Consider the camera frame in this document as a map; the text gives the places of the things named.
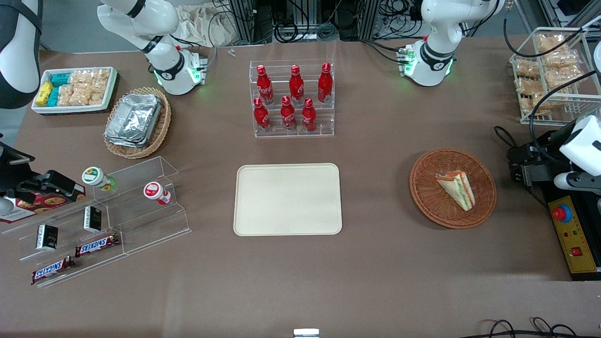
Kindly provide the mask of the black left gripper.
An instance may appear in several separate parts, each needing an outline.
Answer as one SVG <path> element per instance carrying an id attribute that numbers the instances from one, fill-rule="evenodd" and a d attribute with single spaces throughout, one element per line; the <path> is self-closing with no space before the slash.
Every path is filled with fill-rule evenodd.
<path id="1" fill-rule="evenodd" d="M 530 144 L 511 147 L 507 151 L 511 180 L 527 188 L 551 182 L 557 188 L 571 188 L 568 181 L 571 161 L 560 152 L 571 132 L 571 129 L 548 130 L 537 136 L 533 129 L 529 130 Z"/>

